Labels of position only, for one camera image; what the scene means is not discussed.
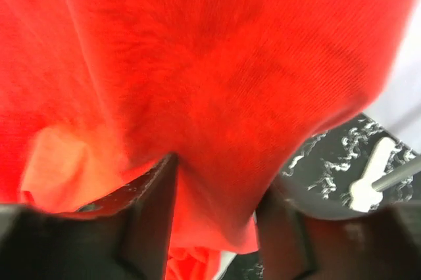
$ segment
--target red shirt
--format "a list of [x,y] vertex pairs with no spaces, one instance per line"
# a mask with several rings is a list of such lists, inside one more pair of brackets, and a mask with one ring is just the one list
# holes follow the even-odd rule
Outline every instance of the red shirt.
[[290,154],[379,94],[411,7],[0,0],[0,202],[73,211],[176,152],[167,278],[210,279],[219,250],[257,249]]

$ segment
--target red cloth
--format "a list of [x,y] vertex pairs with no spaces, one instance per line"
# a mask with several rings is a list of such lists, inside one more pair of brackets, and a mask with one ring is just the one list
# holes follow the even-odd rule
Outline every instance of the red cloth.
[[380,92],[411,3],[0,0],[0,202],[75,210],[174,151],[167,278],[210,279],[288,156]]

